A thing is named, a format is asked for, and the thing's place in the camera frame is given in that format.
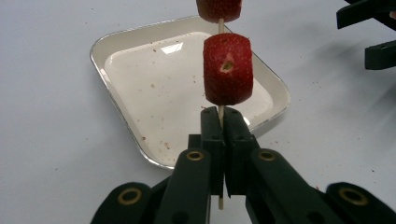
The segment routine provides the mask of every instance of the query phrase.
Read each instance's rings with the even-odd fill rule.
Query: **white dish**
[[[205,99],[204,40],[218,32],[200,17],[165,21],[106,35],[92,46],[91,59],[115,106],[150,162],[172,169],[200,133]],[[283,81],[253,54],[253,95],[233,108],[251,131],[283,112],[290,95]]]

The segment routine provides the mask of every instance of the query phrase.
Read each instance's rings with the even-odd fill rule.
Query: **hole in strawberry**
[[[221,66],[221,72],[228,73],[233,70],[233,62],[225,61],[224,64]]]

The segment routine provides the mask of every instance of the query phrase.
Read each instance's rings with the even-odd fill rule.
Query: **strawberry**
[[[210,22],[233,21],[241,14],[242,0],[196,0],[198,14]]]
[[[250,41],[237,34],[212,35],[204,42],[206,100],[236,105],[251,96],[253,66]]]

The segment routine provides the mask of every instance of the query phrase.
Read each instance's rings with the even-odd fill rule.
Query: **white table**
[[[396,69],[363,66],[395,33],[374,20],[337,30],[346,5],[244,1],[228,26],[290,90],[261,146],[313,187],[346,181],[396,210]],[[193,0],[0,1],[0,223],[90,223],[115,187],[171,174],[140,155],[89,52],[103,35],[196,14]],[[249,223],[244,198],[212,206],[211,222]]]

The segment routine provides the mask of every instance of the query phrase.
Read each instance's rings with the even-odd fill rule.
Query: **red strawberry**
[[[206,100],[236,105],[251,96],[253,66],[250,41],[237,34],[212,35],[204,42]]]
[[[233,21],[241,14],[242,0],[196,0],[198,14],[210,22]]]

